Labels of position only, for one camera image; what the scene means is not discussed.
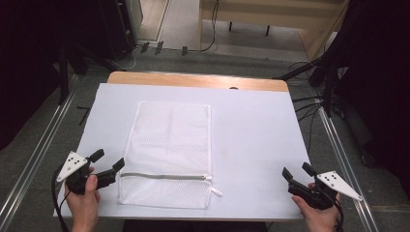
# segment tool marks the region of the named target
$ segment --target hand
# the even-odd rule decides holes
[[[98,178],[96,175],[90,175],[85,184],[84,195],[70,193],[67,197],[67,203],[73,214],[73,232],[91,232],[94,231],[98,217],[99,201],[101,199],[99,192],[96,190]],[[66,186],[66,195],[70,191]]]
[[[308,187],[312,189],[314,184],[309,184]],[[309,232],[332,232],[337,222],[338,210],[335,206],[326,210],[317,210],[311,208],[308,203],[300,196],[292,196],[293,201],[301,209],[301,214],[305,218],[307,224],[307,231]]]

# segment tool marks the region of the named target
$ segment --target white paper sheet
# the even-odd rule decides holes
[[[212,106],[213,185],[207,210],[122,205],[118,183],[102,188],[99,214],[110,218],[196,218],[276,220],[301,218],[281,176],[285,166],[303,184],[305,144],[289,93],[168,86],[101,84],[77,152],[103,148],[96,172],[111,167],[126,148],[139,102],[184,102]],[[63,205],[63,216],[70,216]]]

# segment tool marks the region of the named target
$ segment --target mesh bag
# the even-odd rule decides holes
[[[211,194],[211,107],[141,102],[119,182],[123,204],[205,209]]]

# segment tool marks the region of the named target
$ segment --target black equipment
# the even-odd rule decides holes
[[[395,174],[410,197],[409,110],[410,2],[351,0],[340,31],[325,54],[284,75],[287,80],[316,67],[309,79],[326,79],[323,106],[331,116],[331,97],[342,112],[369,167]],[[346,70],[339,78],[337,70]]]
[[[286,167],[283,167],[282,176],[289,184],[288,191],[304,198],[307,204],[314,209],[326,210],[333,207],[336,202],[337,191],[329,188],[317,179],[316,172],[307,162],[304,162],[302,168],[304,168],[309,176],[314,177],[314,188],[309,189],[293,180],[292,174],[290,174]]]
[[[125,0],[59,2],[65,35],[101,58],[117,61],[135,47]]]
[[[90,163],[96,162],[103,156],[103,149],[99,149],[90,158],[86,158],[88,161],[85,165],[81,168],[76,170],[72,175],[70,175],[66,179],[66,185],[70,191],[75,194],[84,194],[85,191],[85,183],[87,182],[87,178],[90,175]],[[118,160],[114,165],[112,165],[112,169],[106,170],[104,172],[98,173],[98,185],[97,189],[101,189],[104,187],[109,186],[112,183],[115,183],[115,176],[121,168],[124,167],[124,159]]]

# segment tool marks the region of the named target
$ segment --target zipper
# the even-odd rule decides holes
[[[216,194],[217,196],[222,196],[222,192],[219,191],[219,190],[216,189],[216,188],[211,188],[211,191],[212,191],[214,194]]]
[[[136,177],[144,177],[149,179],[165,179],[165,180],[184,180],[184,181],[210,181],[212,180],[212,176],[209,175],[202,175],[202,176],[178,176],[178,175],[150,175],[138,172],[129,172],[123,173],[120,177],[129,177],[129,176],[136,176]]]

